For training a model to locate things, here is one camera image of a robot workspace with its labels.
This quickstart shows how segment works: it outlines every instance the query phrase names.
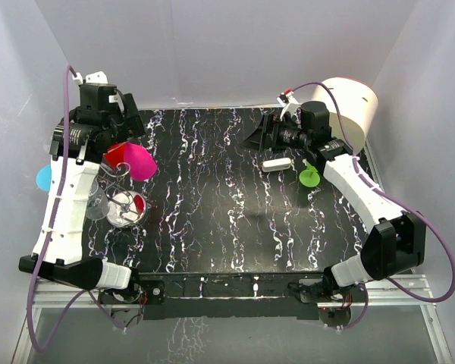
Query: white wall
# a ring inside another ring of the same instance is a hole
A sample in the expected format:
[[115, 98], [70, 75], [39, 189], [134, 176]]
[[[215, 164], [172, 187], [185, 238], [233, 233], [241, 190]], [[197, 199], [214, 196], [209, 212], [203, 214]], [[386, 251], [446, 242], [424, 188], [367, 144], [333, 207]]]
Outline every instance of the white wall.
[[372, 84], [416, 0], [37, 3], [71, 64], [155, 108], [273, 103], [334, 76]]
[[[455, 253], [455, 1], [417, 5], [374, 88], [369, 140], [384, 186], [434, 221]], [[449, 263], [433, 236], [421, 271], [434, 294], [446, 292]], [[455, 358], [455, 294], [438, 316]]]
[[0, 363], [10, 362], [30, 276], [18, 271], [39, 234], [46, 193], [37, 171], [62, 111], [66, 59], [36, 4], [0, 1]]

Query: black base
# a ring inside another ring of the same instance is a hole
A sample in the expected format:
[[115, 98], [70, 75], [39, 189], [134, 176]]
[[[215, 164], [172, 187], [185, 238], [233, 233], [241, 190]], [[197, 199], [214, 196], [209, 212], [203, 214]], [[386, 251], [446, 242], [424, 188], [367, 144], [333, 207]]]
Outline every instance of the black base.
[[[298, 283], [302, 279], [321, 281], [321, 273], [140, 273], [138, 279], [136, 283], [141, 285], [148, 297], [143, 316], [147, 320], [203, 316], [318, 320], [316, 303], [330, 302], [318, 296], [304, 296], [300, 302], [287, 287], [290, 282]], [[353, 302], [364, 301], [362, 292], [357, 288], [350, 292]], [[104, 304], [121, 303], [111, 291], [102, 293], [99, 299]]]
[[[32, 273], [36, 263], [37, 255], [22, 256], [18, 263], [18, 269], [26, 273]], [[103, 264], [100, 258], [89, 257], [68, 265], [60, 262], [55, 264], [42, 262], [39, 277], [83, 290], [92, 290], [98, 284], [102, 270]]]
[[[362, 222], [325, 179], [316, 188], [298, 181], [306, 169], [300, 150], [260, 155], [240, 147], [265, 111], [142, 111], [147, 135], [139, 141], [158, 170], [146, 182], [119, 184], [146, 198], [148, 217], [133, 229], [86, 219], [83, 256], [145, 273], [221, 274], [321, 271], [359, 252]], [[282, 157], [293, 169], [260, 170]]]

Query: green funnel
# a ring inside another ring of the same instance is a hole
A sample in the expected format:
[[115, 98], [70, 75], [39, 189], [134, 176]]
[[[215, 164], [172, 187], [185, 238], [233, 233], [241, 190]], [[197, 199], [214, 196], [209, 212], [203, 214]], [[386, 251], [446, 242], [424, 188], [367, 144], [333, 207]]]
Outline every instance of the green funnel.
[[317, 168], [305, 162], [307, 169], [298, 176], [300, 183], [305, 187], [317, 187], [320, 183], [320, 175]]

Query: red object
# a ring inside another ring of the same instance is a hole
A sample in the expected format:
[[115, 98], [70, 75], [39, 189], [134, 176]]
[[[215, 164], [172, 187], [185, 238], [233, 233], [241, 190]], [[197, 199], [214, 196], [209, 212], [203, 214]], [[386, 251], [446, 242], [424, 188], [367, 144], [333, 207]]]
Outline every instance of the red object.
[[110, 166], [115, 168], [118, 163], [124, 162], [124, 151], [126, 148], [126, 143], [119, 143], [114, 144], [110, 149], [108, 149], [108, 153], [106, 153], [104, 157]]
[[149, 151], [137, 144], [126, 143], [124, 161], [130, 165], [130, 177], [134, 180], [148, 180], [157, 171]]
[[133, 202], [135, 202], [135, 207], [136, 207], [136, 213], [138, 215], [141, 215], [143, 210], [145, 209], [145, 203], [143, 203], [143, 199], [141, 196], [136, 195], [133, 198]]

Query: clear glass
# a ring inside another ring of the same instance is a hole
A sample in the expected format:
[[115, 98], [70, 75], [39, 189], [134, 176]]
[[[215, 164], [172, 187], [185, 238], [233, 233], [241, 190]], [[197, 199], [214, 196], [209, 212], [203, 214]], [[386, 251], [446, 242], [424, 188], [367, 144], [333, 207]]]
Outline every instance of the clear glass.
[[[353, 317], [362, 307], [353, 307]], [[44, 343], [62, 309], [42, 309]], [[127, 323], [138, 308], [117, 311]], [[27, 364], [71, 362], [195, 364], [340, 363], [438, 364], [419, 306], [370, 306], [364, 319], [342, 332], [296, 318], [170, 318], [133, 320], [127, 333], [96, 307], [71, 308], [45, 353]]]
[[101, 220], [109, 211], [108, 198], [105, 191], [95, 179], [89, 191], [89, 199], [86, 207], [86, 217], [90, 220]]

